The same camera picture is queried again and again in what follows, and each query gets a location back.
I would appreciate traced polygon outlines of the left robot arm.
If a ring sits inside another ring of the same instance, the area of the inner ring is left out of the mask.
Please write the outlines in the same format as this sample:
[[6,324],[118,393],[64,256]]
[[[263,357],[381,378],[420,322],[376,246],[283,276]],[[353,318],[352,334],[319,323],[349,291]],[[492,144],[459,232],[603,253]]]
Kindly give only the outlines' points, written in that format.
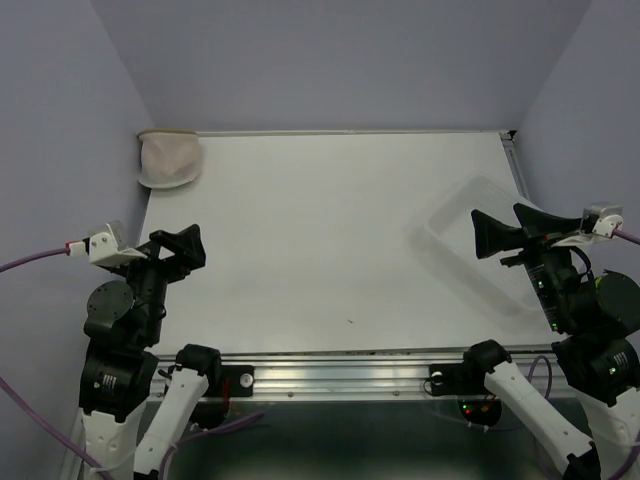
[[111,222],[69,249],[116,277],[98,286],[86,304],[89,344],[79,392],[88,456],[84,476],[158,479],[198,401],[222,384],[220,352],[185,345],[156,417],[144,436],[138,434],[159,364],[150,349],[160,340],[167,288],[206,264],[200,228],[156,230],[130,247],[119,223]]

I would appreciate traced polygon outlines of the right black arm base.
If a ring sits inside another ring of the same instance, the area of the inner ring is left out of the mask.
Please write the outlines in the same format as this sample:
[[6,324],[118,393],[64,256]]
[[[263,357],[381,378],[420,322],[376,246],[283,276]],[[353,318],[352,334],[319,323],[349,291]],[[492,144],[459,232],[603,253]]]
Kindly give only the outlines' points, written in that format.
[[455,397],[461,420],[469,428],[495,429],[502,417],[502,403],[484,386],[483,377],[463,363],[433,364],[422,390],[432,398]]

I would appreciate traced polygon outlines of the white mesh laundry bag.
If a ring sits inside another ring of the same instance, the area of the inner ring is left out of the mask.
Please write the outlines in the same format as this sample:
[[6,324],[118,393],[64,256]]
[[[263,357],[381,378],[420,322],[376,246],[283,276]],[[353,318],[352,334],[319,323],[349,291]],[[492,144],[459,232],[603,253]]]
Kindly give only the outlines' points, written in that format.
[[148,129],[141,143],[138,182],[149,189],[172,189],[194,181],[203,169],[199,135],[192,130]]

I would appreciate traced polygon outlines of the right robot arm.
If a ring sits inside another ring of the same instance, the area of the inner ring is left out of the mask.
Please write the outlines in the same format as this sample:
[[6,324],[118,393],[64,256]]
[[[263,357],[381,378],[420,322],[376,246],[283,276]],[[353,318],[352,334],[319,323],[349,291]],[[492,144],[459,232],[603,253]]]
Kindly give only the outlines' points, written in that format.
[[639,355],[628,338],[639,329],[639,286],[612,270],[583,272],[572,258],[583,246],[624,238],[622,209],[596,205],[579,218],[551,215],[522,203],[511,227],[474,209],[480,259],[500,254],[506,267],[523,266],[552,331],[551,349],[578,399],[590,432],[568,422],[522,375],[493,340],[463,355],[460,378],[502,401],[546,450],[566,479],[639,476]]

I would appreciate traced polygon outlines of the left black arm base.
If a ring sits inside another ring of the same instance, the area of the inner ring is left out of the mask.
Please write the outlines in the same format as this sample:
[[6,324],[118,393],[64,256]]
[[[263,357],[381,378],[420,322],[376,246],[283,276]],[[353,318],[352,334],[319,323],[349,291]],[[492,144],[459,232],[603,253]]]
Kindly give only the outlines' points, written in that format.
[[255,369],[252,365],[223,365],[219,380],[198,401],[190,421],[201,429],[223,424],[237,414],[234,402],[253,397]]

